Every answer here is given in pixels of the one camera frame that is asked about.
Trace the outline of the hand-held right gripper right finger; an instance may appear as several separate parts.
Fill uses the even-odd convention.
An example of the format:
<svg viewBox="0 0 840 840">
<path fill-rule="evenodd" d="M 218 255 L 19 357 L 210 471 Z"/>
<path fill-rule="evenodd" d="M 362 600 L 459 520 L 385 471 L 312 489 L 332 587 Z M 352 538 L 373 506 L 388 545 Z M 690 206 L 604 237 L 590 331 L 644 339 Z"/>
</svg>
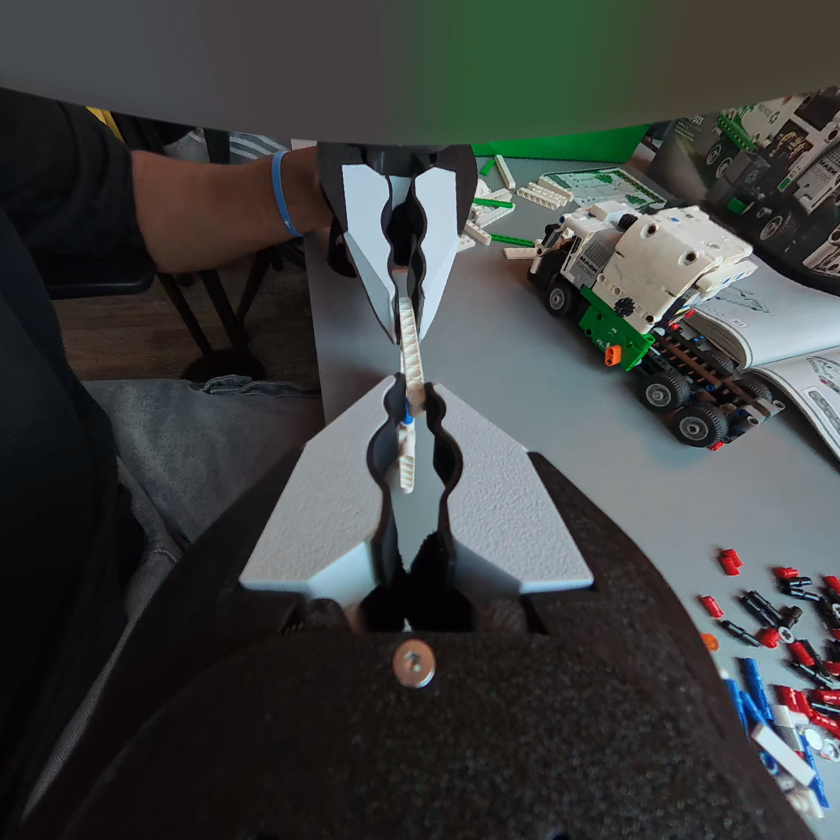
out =
<svg viewBox="0 0 840 840">
<path fill-rule="evenodd" d="M 423 630 L 546 634 L 532 598 L 586 589 L 594 574 L 533 453 L 448 388 L 425 390 L 443 489 L 423 541 Z"/>
</svg>

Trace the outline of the black chair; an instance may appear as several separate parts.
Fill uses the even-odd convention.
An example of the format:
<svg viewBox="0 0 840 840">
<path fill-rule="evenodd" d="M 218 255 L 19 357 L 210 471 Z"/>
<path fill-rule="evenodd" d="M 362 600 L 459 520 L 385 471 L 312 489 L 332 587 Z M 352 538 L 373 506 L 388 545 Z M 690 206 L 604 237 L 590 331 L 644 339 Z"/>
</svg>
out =
<svg viewBox="0 0 840 840">
<path fill-rule="evenodd" d="M 158 274 L 152 268 L 143 268 L 131 257 L 106 260 L 56 255 L 45 251 L 35 251 L 33 257 L 48 294 L 54 301 L 137 295 L 150 289 L 153 280 L 159 278 L 200 351 L 199 358 L 185 368 L 182 375 L 184 379 L 198 383 L 226 375 L 246 376 L 253 381 L 265 377 L 265 368 L 251 352 L 245 327 L 235 314 L 215 269 L 205 269 L 197 275 L 230 342 L 230 347 L 224 350 L 212 347 L 174 275 Z"/>
</svg>

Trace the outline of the white lego frame assembly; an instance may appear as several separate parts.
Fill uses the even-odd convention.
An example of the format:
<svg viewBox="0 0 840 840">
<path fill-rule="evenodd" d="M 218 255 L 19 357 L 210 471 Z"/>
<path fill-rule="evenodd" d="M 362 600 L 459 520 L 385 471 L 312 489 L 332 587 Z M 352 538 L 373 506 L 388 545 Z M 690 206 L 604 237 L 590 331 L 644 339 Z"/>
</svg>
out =
<svg viewBox="0 0 840 840">
<path fill-rule="evenodd" d="M 397 313 L 400 321 L 402 373 L 405 379 L 407 411 L 413 418 L 425 412 L 426 391 L 417 322 L 409 297 L 399 297 Z"/>
</svg>

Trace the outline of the white striped garment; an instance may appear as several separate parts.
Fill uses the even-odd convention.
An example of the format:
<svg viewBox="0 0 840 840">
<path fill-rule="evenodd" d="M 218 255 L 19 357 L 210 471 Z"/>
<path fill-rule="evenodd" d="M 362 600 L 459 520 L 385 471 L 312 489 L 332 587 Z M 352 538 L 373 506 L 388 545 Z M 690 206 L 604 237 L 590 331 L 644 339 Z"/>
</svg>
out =
<svg viewBox="0 0 840 840">
<path fill-rule="evenodd" d="M 246 165 L 290 150 L 291 142 L 278 142 L 262 134 L 193 128 L 164 146 L 166 156 L 179 161 Z"/>
</svg>

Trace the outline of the white green printed sheet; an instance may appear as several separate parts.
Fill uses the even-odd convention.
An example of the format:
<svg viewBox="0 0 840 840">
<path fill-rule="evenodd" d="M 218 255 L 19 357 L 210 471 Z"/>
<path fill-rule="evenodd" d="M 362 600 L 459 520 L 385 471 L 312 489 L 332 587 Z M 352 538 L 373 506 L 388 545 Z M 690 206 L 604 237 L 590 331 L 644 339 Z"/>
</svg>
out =
<svg viewBox="0 0 840 840">
<path fill-rule="evenodd" d="M 565 189 L 572 193 L 579 207 L 615 201 L 639 209 L 664 208 L 668 199 L 655 189 L 640 182 L 624 169 L 613 167 L 600 170 L 552 172 L 541 175 L 537 183 L 554 190 Z"/>
</svg>

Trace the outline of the lego set box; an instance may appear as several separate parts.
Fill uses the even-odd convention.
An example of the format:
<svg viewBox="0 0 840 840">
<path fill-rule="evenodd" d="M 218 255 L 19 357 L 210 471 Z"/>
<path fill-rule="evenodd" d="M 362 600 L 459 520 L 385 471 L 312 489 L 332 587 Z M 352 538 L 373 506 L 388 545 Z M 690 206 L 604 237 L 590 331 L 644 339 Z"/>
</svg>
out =
<svg viewBox="0 0 840 840">
<path fill-rule="evenodd" d="M 839 88 L 673 121 L 647 176 L 780 273 L 839 294 Z"/>
</svg>

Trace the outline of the white lego beam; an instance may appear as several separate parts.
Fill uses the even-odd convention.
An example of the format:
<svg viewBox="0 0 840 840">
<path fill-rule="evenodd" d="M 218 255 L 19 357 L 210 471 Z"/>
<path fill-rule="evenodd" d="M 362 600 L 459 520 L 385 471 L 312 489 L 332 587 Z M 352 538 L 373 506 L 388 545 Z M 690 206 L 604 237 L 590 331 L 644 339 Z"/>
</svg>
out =
<svg viewBox="0 0 840 840">
<path fill-rule="evenodd" d="M 398 475 L 400 489 L 405 494 L 413 492 L 416 466 L 416 429 L 414 418 L 406 416 L 397 427 Z"/>
</svg>

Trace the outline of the green box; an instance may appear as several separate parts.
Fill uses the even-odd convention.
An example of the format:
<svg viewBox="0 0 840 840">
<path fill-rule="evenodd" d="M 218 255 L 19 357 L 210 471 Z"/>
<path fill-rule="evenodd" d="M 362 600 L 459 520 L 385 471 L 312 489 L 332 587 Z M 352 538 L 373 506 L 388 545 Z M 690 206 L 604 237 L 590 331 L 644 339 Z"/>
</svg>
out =
<svg viewBox="0 0 840 840">
<path fill-rule="evenodd" d="M 501 154 L 514 159 L 623 164 L 630 160 L 650 126 L 651 123 L 641 123 L 621 129 L 473 143 L 471 148 L 476 156 L 493 157 Z"/>
</svg>

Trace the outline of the person in dark clothes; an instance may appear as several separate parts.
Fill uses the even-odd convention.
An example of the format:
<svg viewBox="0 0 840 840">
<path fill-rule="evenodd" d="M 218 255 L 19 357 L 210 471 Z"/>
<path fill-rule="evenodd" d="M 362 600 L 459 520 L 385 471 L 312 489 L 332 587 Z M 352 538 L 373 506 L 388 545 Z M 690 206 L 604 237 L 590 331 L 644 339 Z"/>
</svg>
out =
<svg viewBox="0 0 840 840">
<path fill-rule="evenodd" d="M 67 362 L 33 253 L 152 264 L 124 143 L 84 107 L 5 88 L 1 118 L 5 836 L 123 635 L 143 544 L 109 417 Z"/>
</svg>

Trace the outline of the group of white lego beams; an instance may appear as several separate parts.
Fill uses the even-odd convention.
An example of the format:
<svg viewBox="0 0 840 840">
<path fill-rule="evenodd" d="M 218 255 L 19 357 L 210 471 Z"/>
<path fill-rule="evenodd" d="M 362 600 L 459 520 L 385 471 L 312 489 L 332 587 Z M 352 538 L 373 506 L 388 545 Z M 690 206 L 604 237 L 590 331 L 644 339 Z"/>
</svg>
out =
<svg viewBox="0 0 840 840">
<path fill-rule="evenodd" d="M 480 168 L 475 197 L 465 223 L 465 232 L 459 237 L 458 252 L 477 245 L 492 243 L 504 245 L 505 259 L 526 260 L 536 255 L 537 240 L 495 233 L 491 228 L 517 208 L 514 198 L 539 205 L 551 211 L 565 208 L 573 199 L 572 191 L 547 175 L 523 186 L 515 183 L 508 163 L 502 155 L 489 158 Z"/>
</svg>

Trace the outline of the white green lego truck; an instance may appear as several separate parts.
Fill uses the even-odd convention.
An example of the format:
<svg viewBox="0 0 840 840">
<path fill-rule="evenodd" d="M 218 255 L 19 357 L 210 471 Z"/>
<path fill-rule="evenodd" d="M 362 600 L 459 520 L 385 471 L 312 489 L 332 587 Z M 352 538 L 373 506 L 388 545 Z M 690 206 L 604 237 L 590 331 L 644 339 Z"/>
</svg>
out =
<svg viewBox="0 0 840 840">
<path fill-rule="evenodd" d="M 596 203 L 545 228 L 528 280 L 607 367 L 635 373 L 640 402 L 678 441 L 717 451 L 784 409 L 689 323 L 697 304 L 756 270 L 752 252 L 698 206 L 639 213 Z"/>
</svg>

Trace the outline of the lego instruction booklet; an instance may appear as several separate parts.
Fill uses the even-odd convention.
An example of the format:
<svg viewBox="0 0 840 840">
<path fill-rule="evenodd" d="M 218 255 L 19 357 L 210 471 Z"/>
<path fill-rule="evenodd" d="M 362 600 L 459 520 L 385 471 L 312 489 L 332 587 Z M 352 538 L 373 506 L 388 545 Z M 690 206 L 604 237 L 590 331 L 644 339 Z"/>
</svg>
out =
<svg viewBox="0 0 840 840">
<path fill-rule="evenodd" d="M 788 396 L 839 456 L 839 299 L 767 266 L 688 318 L 737 365 Z"/>
</svg>

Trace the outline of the person's left forearm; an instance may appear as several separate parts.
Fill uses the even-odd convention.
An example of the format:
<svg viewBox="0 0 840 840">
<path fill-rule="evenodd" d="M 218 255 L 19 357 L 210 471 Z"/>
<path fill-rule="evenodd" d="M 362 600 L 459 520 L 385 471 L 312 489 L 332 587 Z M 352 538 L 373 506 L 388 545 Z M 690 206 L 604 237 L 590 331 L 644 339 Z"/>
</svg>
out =
<svg viewBox="0 0 840 840">
<path fill-rule="evenodd" d="M 271 164 L 267 157 L 224 165 L 132 152 L 137 224 L 156 267 L 171 274 L 214 269 L 330 226 L 316 147 L 280 161 L 289 224 L 277 204 Z"/>
</svg>

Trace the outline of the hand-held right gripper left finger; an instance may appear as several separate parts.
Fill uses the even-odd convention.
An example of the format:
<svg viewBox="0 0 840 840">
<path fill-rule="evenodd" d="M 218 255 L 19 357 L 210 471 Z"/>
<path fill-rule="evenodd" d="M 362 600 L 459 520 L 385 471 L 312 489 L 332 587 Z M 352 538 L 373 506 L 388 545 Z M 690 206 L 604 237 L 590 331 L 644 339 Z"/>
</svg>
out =
<svg viewBox="0 0 840 840">
<path fill-rule="evenodd" d="M 390 374 L 303 447 L 238 582 L 252 592 L 329 599 L 364 629 L 406 629 L 399 488 L 402 374 Z"/>
</svg>

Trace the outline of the pile of small lego pieces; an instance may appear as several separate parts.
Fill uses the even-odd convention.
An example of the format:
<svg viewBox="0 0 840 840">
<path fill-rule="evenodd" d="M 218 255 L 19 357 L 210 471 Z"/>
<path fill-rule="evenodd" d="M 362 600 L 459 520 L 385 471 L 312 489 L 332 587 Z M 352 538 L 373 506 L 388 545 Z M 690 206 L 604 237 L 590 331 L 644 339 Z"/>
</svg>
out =
<svg viewBox="0 0 840 840">
<path fill-rule="evenodd" d="M 740 726 L 791 806 L 838 837 L 838 571 L 745 565 L 719 549 L 717 588 L 691 594 Z"/>
</svg>

